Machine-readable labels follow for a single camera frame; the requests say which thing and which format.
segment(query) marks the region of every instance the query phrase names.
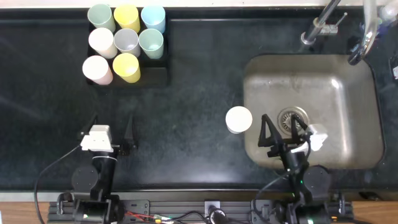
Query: white wall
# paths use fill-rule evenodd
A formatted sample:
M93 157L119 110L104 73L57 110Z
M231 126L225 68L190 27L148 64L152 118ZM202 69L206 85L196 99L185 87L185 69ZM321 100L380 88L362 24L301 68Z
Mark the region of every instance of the white wall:
M385 5L390 0L376 0ZM90 7L97 3L118 6L133 3L137 7L161 5L164 7L241 7L241 6L325 6L329 0L0 0L0 8L22 7ZM342 0L339 6L362 5L362 0Z

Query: black tray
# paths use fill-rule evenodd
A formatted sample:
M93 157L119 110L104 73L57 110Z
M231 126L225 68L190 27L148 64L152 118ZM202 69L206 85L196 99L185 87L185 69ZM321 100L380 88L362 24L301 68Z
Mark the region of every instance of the black tray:
M116 24L116 30L113 32L115 34L118 30L121 29L119 24L115 21ZM108 61L108 65L112 70L113 73L113 81L109 85L99 85L89 78L86 78L87 84L96 87L96 88L152 88L152 87L166 87L169 84L170 78L169 78L169 45L168 45L168 38L167 38L167 28L168 28L168 20L166 18L166 31L163 33L163 38L164 38L164 51L163 51L163 56L159 59L150 59L145 52L141 49L141 54L138 57L138 64L139 68L141 71L141 77L140 79L135 82L135 83L128 83L124 81L119 75L117 75L114 70L113 70L113 60L112 59L106 59ZM138 35L147 29L145 24L142 22L140 18L140 25L141 29L138 33ZM95 30L96 27L90 23L89 26L89 32ZM88 50L87 50L87 57L93 56L93 55L99 55L94 49L88 45Z

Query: black countertop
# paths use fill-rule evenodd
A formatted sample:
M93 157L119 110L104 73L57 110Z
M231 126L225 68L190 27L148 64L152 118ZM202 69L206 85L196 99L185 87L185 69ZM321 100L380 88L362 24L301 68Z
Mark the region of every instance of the black countertop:
M169 9L171 82L167 88L97 90L81 72L88 21L82 9L5 10L0 16L0 189L32 190L39 172L75 147L77 132L94 112L122 134L136 116L140 146L120 157L114 190L258 188L275 179L244 150L244 135L224 121L243 105L247 62L260 54L346 54L360 37L360 9L348 11L334 37L300 49L299 37L319 9ZM367 61L374 70L385 156L369 170L333 170L334 189L395 189L398 184L398 86L389 57L398 30L375 42ZM89 164L74 152L42 179L42 190L71 189L70 177ZM280 181L271 190L287 190Z

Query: faucet base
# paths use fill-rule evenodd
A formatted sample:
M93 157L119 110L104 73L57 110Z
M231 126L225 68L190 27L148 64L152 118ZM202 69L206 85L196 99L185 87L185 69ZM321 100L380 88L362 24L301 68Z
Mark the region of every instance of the faucet base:
M308 41L305 39L305 32L301 34L300 40L303 44L305 45L313 45L315 43L315 41L317 40L316 38L313 39L312 41Z

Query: yellow cup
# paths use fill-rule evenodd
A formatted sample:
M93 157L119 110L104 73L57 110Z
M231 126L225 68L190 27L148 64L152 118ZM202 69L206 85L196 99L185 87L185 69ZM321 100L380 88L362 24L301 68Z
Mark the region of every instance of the yellow cup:
M123 29L132 29L139 32L138 9L132 4L123 4L114 10L114 19Z
M138 59L129 53L116 56L113 60L113 70L128 83L135 83L141 77Z

